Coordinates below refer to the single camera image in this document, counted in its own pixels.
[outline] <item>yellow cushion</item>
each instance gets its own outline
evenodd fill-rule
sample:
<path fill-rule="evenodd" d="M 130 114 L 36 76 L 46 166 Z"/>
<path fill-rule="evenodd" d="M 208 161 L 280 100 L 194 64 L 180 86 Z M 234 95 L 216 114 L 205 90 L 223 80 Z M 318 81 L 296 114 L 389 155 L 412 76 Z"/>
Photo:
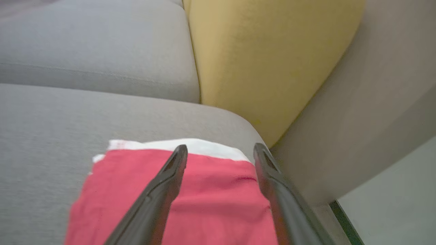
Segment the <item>yellow cushion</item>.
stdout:
<path fill-rule="evenodd" d="M 272 146 L 351 42 L 364 0 L 184 0 L 201 102 Z"/>

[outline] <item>red cloth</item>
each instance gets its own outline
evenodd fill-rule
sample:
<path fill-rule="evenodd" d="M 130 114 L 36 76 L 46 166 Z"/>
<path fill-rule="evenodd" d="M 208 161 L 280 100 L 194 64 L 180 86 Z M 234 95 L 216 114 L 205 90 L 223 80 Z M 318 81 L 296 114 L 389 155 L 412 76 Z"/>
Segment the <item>red cloth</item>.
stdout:
<path fill-rule="evenodd" d="M 71 207 L 65 244 L 103 244 L 170 155 L 166 150 L 109 151 L 94 165 Z M 269 202 L 259 190 L 254 166 L 188 154 L 162 243 L 277 244 Z"/>

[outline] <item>sofa cushion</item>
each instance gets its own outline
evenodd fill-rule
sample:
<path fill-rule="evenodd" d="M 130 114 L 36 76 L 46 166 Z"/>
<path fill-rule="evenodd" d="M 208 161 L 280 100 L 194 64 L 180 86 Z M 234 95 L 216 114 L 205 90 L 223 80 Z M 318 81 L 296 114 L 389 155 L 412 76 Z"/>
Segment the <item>sofa cushion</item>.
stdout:
<path fill-rule="evenodd" d="M 201 103 L 247 119 L 268 146 L 351 42 L 365 0 L 184 0 Z"/>
<path fill-rule="evenodd" d="M 110 139 L 177 138 L 236 147 L 251 161 L 262 142 L 240 116 L 205 105 L 0 84 L 2 243 L 61 244 L 92 157 Z"/>
<path fill-rule="evenodd" d="M 180 0 L 61 0 L 4 20 L 0 82 L 199 101 Z"/>

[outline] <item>gray sofa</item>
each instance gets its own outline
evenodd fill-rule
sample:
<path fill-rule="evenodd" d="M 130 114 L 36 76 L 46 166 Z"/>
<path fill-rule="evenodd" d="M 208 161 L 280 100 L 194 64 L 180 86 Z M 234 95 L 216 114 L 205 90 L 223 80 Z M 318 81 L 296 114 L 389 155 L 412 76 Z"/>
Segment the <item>gray sofa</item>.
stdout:
<path fill-rule="evenodd" d="M 181 0 L 64 0 L 0 23 L 1 243 L 61 244 L 110 139 L 201 138 L 252 160 L 253 127 L 198 102 Z"/>

